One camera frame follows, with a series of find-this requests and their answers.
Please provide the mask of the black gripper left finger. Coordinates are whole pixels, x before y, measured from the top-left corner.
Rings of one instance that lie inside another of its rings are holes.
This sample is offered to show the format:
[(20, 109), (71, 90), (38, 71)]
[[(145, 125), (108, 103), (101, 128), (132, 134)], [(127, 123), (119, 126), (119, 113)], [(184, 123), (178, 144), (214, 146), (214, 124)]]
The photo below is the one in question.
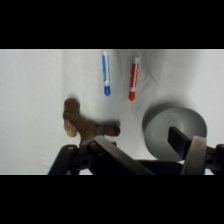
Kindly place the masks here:
[(153, 172), (132, 159), (103, 136), (87, 140), (81, 147), (63, 146), (48, 174), (79, 175), (88, 169), (95, 175), (153, 175)]

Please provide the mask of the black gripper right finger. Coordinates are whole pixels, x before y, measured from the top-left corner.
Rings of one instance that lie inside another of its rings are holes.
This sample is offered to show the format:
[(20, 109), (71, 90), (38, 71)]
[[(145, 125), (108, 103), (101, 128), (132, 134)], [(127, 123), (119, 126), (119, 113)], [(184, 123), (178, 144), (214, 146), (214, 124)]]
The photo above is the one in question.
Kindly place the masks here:
[(182, 175), (203, 175), (206, 169), (214, 175), (224, 175), (224, 144), (209, 147), (204, 137), (190, 140), (176, 127), (169, 128), (167, 141), (184, 161)]

